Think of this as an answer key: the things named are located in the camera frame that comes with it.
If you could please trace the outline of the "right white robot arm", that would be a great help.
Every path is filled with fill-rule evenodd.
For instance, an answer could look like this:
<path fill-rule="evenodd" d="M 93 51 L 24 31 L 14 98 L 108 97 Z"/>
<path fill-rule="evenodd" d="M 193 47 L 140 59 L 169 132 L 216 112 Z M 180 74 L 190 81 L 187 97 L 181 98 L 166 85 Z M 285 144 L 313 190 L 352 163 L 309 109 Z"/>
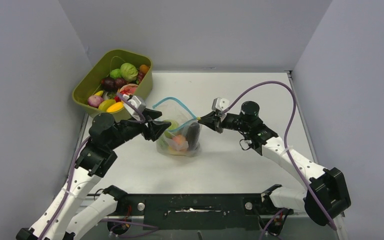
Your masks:
<path fill-rule="evenodd" d="M 316 224 L 325 226 L 351 206 L 345 176 L 339 169 L 327 169 L 286 147 L 284 140 L 260 119 L 256 102 L 246 101 L 238 114 L 224 113 L 227 104 L 226 99 L 216 98 L 212 111 L 198 118 L 198 123 L 217 133 L 238 132 L 249 149 L 276 163 L 305 188 L 273 185 L 261 194 L 261 207 L 266 213 L 292 209 L 305 212 Z"/>

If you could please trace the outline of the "clear zip top bag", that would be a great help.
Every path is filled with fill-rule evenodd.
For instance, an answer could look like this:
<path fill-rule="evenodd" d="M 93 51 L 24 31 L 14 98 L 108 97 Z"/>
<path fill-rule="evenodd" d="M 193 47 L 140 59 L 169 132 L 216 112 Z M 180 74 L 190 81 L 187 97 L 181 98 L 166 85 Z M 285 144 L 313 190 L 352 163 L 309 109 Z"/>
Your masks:
<path fill-rule="evenodd" d="M 198 118 L 192 111 L 179 99 L 175 97 L 166 97 L 158 101 L 152 106 L 153 110 L 162 112 L 162 116 L 158 118 L 159 121 L 175 120 L 179 123 L 179 134 L 186 137 L 188 127 L 193 122 L 198 122 Z M 164 134 L 156 141 L 156 149 L 159 153 L 169 155 L 168 147 L 175 150 L 187 150 L 187 157 L 197 156 L 201 152 L 201 146 L 198 139 L 198 146 L 194 150 L 188 150 L 188 142 L 183 146 L 178 146 L 172 139 L 168 139 Z"/>

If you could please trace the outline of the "purple eggplant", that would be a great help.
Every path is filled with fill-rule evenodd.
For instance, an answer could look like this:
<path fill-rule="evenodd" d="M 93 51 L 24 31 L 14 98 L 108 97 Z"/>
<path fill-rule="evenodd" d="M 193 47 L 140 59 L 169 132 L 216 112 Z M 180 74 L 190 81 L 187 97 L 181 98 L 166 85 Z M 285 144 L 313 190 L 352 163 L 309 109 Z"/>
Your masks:
<path fill-rule="evenodd" d="M 187 149 L 189 151 L 192 151 L 198 147 L 200 131 L 201 131 L 201 127 L 198 122 L 192 122 L 188 127 L 185 139 L 188 143 Z"/>

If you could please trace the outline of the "orange peach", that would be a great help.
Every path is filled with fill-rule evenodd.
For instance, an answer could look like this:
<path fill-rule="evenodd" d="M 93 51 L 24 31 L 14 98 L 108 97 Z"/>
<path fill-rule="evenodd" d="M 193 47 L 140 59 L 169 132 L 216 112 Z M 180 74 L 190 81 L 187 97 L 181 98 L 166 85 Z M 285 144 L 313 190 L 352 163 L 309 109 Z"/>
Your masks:
<path fill-rule="evenodd" d="M 177 146 L 183 146 L 187 142 L 186 138 L 181 134 L 173 136 L 172 140 Z"/>

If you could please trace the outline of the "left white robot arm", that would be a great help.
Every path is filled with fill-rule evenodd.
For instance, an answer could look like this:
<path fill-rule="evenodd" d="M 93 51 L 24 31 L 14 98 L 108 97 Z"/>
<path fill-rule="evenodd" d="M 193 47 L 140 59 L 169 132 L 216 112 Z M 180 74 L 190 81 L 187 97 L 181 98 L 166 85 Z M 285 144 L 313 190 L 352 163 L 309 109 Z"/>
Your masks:
<path fill-rule="evenodd" d="M 94 117 L 89 137 L 75 152 L 66 183 L 48 209 L 31 226 L 21 228 L 17 240 L 79 240 L 102 219 L 113 213 L 127 196 L 116 186 L 104 189 L 102 196 L 81 212 L 78 208 L 92 188 L 117 159 L 115 149 L 137 136 L 156 141 L 171 126 L 158 121 L 160 111 L 145 108 L 145 121 L 130 118 L 116 121 L 110 113 Z"/>

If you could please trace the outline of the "yellow bell pepper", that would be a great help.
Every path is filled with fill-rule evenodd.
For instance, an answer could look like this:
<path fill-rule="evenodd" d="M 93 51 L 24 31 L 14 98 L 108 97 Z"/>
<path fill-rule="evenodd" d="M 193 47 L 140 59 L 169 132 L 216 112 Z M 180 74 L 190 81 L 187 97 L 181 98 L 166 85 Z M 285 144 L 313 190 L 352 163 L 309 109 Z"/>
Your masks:
<path fill-rule="evenodd" d="M 170 146 L 167 148 L 167 152 L 169 155 L 174 155 L 174 156 L 186 156 L 188 154 L 188 151 L 186 149 L 176 150 Z"/>

